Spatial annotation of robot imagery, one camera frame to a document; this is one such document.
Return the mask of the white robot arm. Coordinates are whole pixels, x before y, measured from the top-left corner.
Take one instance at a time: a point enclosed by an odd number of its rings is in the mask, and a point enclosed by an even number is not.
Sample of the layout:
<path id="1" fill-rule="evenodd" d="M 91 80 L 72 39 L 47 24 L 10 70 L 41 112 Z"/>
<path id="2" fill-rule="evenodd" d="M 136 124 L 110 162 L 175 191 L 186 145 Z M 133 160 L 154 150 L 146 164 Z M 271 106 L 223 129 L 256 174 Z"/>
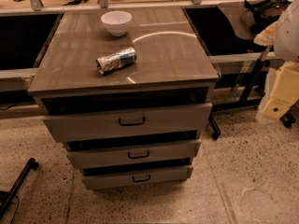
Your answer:
<path id="1" fill-rule="evenodd" d="M 293 0 L 273 22 L 256 35 L 254 43 L 274 46 L 274 53 L 284 64 L 270 68 L 265 81 L 265 93 L 256 114 L 261 124 L 282 118 L 299 100 L 299 0 Z"/>

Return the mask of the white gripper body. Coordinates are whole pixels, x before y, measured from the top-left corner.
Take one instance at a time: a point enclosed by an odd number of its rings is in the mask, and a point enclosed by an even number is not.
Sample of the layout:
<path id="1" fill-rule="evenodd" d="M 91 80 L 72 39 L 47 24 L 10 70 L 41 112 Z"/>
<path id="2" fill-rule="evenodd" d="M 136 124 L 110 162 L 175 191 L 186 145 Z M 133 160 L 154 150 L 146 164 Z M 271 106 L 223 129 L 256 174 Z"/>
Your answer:
<path id="1" fill-rule="evenodd" d="M 282 118 L 299 100 L 299 63 L 285 62 L 279 69 L 270 68 L 265 80 L 256 120 L 263 125 Z"/>

